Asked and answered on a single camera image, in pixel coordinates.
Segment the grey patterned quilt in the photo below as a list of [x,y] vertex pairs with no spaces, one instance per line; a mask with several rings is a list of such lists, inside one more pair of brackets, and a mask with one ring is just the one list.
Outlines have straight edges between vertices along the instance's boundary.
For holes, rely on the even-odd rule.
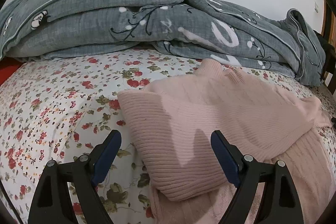
[[275,21],[221,0],[13,0],[1,10],[1,56],[23,61],[117,52],[149,44],[321,82],[325,52],[302,14]]

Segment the floral bed sheet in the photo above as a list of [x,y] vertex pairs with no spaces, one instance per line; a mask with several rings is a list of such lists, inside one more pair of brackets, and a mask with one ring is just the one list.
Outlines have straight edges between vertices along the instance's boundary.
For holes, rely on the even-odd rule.
[[116,129],[122,145],[97,187],[115,223],[190,223],[190,202],[164,200],[159,219],[150,177],[135,150],[117,93],[155,80],[190,75],[201,61],[155,50],[23,64],[1,85],[1,201],[15,223],[27,223],[39,177],[49,160],[88,154]]

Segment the white wall switch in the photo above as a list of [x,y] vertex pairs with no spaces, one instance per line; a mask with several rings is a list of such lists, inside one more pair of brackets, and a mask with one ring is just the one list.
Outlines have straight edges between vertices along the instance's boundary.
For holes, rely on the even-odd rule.
[[317,5],[317,3],[314,3],[314,10],[316,13],[319,13],[319,6]]

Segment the brown wooden door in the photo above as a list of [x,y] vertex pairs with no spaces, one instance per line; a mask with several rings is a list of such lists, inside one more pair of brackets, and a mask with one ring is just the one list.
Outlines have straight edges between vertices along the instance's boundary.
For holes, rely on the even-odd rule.
[[329,44],[335,47],[335,14],[331,10],[326,0],[324,0],[323,25],[321,34]]

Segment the red pillow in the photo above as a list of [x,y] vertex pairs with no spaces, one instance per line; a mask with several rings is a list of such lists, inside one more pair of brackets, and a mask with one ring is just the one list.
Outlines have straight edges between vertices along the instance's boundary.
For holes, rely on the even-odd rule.
[[0,62],[0,85],[5,82],[15,71],[17,71],[21,66],[22,62],[10,58],[4,57]]

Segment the black garment on chair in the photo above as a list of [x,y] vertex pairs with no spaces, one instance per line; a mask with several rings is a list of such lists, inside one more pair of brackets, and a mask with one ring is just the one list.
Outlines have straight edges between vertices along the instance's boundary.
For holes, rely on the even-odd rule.
[[320,33],[315,31],[315,34],[321,44],[321,47],[323,48],[326,59],[330,58],[332,60],[335,60],[335,47],[332,46]]

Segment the pink knit sweater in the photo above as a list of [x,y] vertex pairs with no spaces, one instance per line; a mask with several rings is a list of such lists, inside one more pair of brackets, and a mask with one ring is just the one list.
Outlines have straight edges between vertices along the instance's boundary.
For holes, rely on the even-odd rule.
[[190,75],[118,93],[131,139],[150,176],[156,223],[217,223],[235,187],[211,148],[219,130],[257,161],[286,163],[305,223],[315,223],[335,191],[318,129],[331,126],[315,97],[298,98],[212,59]]

